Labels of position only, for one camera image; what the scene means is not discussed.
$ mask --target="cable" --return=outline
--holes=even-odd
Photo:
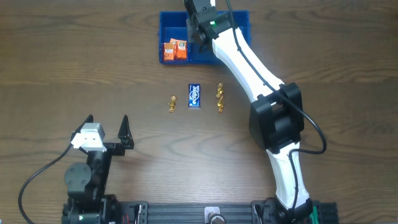
[[[24,208],[22,207],[22,195],[24,194],[25,188],[27,187],[27,185],[35,178],[37,177],[39,174],[41,174],[45,169],[49,168],[50,166],[54,165],[56,162],[58,162],[60,159],[62,159],[70,150],[70,148],[72,147],[72,144],[69,144],[69,146],[67,147],[67,149],[56,159],[54,159],[52,162],[50,162],[49,164],[43,166],[43,168],[39,169],[36,173],[34,173],[31,177],[29,177],[26,182],[24,183],[24,185],[22,186],[21,190],[19,191],[19,195],[18,195],[18,206],[19,206],[19,211],[21,212],[22,216],[25,218],[25,220],[28,222],[28,224],[34,224],[34,222],[32,222],[32,220],[30,220],[30,218],[26,215],[26,212],[24,211]]]
[[[301,110],[296,104],[294,104],[293,102],[291,102],[289,99],[287,99],[284,95],[282,95],[281,93],[279,93],[274,87],[272,87],[262,76],[261,74],[257,71],[257,69],[254,67],[254,65],[250,62],[250,60],[246,57],[246,55],[244,54],[244,52],[242,51],[241,46],[239,45],[238,42],[238,38],[236,37],[236,31],[235,31],[235,21],[234,21],[234,16],[233,16],[233,10],[232,10],[232,6],[229,0],[225,0],[226,4],[228,6],[228,10],[229,10],[229,16],[230,16],[230,23],[233,26],[232,30],[233,30],[233,34],[234,34],[234,39],[235,39],[235,43],[236,46],[238,48],[238,51],[241,53],[241,55],[243,56],[243,58],[245,59],[245,61],[249,64],[249,66],[253,69],[253,71],[256,73],[256,75],[260,78],[261,81],[264,82],[264,85],[267,86],[270,90],[272,90],[281,100],[282,103],[286,103],[288,104],[291,108],[293,108],[295,111],[297,111],[298,113],[300,113],[314,128],[315,130],[317,130],[321,140],[322,140],[322,150],[320,151],[311,151],[311,150],[306,150],[306,149],[293,149],[289,152],[289,161],[290,164],[292,165],[292,169],[293,169],[293,175],[294,175],[294,181],[295,181],[295,195],[294,195],[294,201],[293,201],[293,206],[292,206],[292,215],[294,214],[294,208],[296,206],[297,203],[297,195],[299,194],[299,182],[297,180],[297,173],[294,167],[294,162],[292,159],[292,154],[293,152],[303,152],[303,153],[307,153],[307,154],[315,154],[315,155],[319,155],[319,154],[323,154],[326,149],[327,149],[327,143],[326,143],[326,137],[323,134],[322,130],[320,129],[320,127],[316,124],[316,122],[314,122],[314,120],[308,115],[306,114],[306,112],[304,112],[303,110]]]

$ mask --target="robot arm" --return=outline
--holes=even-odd
[[[237,50],[238,46],[233,35],[234,25],[231,24],[228,14],[217,15],[215,5],[206,5],[205,2],[184,1],[190,15],[187,25],[191,27],[188,30],[192,31],[188,36],[190,35],[196,43],[213,49],[216,57],[232,71],[252,103],[250,131],[258,145],[267,151],[271,160],[277,185],[278,220],[281,223],[288,223],[305,218],[312,213],[312,201],[303,183],[298,152],[293,152],[292,160],[298,182],[297,203],[294,206],[295,177],[288,157],[291,150],[299,148],[300,132],[304,128],[303,117],[278,102],[275,93],[263,84],[242,53]],[[302,108],[298,87],[294,83],[285,86],[283,81],[275,77],[257,58],[240,29],[236,28],[235,31],[243,53],[263,79]],[[276,104],[281,105],[281,108],[272,108]]]

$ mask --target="wood grain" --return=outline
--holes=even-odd
[[[219,8],[226,9],[219,1]],[[337,202],[341,223],[398,217],[398,4],[395,1],[232,1],[249,9],[252,46],[264,64],[302,89],[328,151],[300,155],[312,199]],[[159,11],[180,1],[0,1],[0,219],[24,223],[17,194],[56,158],[93,114],[116,141],[129,115],[136,149],[114,158],[107,192],[149,202],[250,202],[273,196],[266,153],[248,130],[249,102],[224,67],[165,67]],[[225,83],[225,110],[215,91]],[[201,83],[200,110],[186,107]],[[168,113],[177,95],[175,114]],[[317,149],[307,123],[303,148]],[[27,188],[36,223],[59,223],[71,151]]]

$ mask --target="wooden surface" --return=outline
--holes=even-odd
[[[300,155],[312,199],[337,202],[341,223],[398,216],[398,4],[396,1],[232,1],[249,9],[252,46],[324,130],[322,156]],[[219,9],[226,9],[219,1]],[[136,148],[115,157],[107,193],[149,202],[250,202],[275,194],[266,153],[249,129],[249,102],[224,67],[159,63],[159,11],[174,0],[0,1],[0,219],[24,223],[17,194],[68,145],[90,114],[116,141],[124,114]],[[225,85],[218,114],[217,83]],[[202,108],[187,85],[202,84]],[[177,95],[174,114],[170,95]],[[317,149],[307,125],[303,148]],[[36,223],[59,223],[63,175],[78,151],[24,194]]]

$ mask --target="blue tray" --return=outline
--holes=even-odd
[[[250,45],[250,20],[249,11],[234,11],[234,19],[242,30],[246,42]],[[188,40],[187,20],[188,14],[185,11],[160,12],[159,21],[159,61],[164,65],[183,65],[183,64],[197,64],[197,65],[214,65],[222,62],[215,57],[212,51],[202,50],[199,52],[200,46],[198,44],[188,43],[187,60],[175,60],[171,62],[163,61],[163,43],[169,43],[171,38],[178,40]]]

